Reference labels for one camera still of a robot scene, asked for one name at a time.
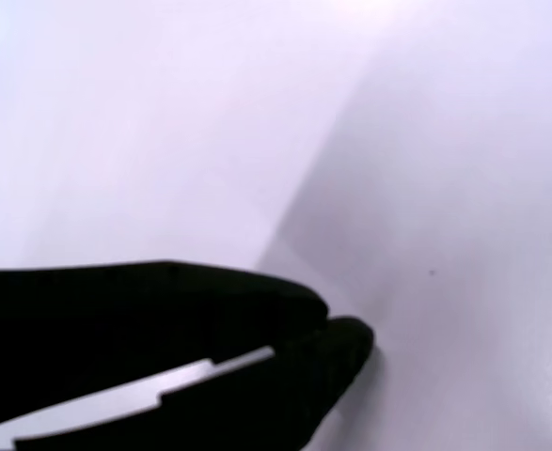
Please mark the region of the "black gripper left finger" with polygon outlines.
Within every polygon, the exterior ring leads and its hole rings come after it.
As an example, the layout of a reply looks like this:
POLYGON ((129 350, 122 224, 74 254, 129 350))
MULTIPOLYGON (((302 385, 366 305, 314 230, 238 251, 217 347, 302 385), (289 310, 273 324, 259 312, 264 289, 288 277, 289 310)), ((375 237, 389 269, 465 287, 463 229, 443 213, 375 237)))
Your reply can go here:
POLYGON ((156 410, 327 316, 309 288, 211 266, 0 271, 0 450, 156 410))

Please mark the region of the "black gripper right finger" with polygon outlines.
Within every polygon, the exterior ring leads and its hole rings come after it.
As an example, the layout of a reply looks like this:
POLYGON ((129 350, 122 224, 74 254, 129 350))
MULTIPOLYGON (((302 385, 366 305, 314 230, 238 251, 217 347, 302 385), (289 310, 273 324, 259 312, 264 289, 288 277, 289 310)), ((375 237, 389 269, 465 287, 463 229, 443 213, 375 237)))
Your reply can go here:
POLYGON ((158 409, 20 450, 300 450, 369 360, 375 335, 351 317, 274 357, 164 395, 158 409))

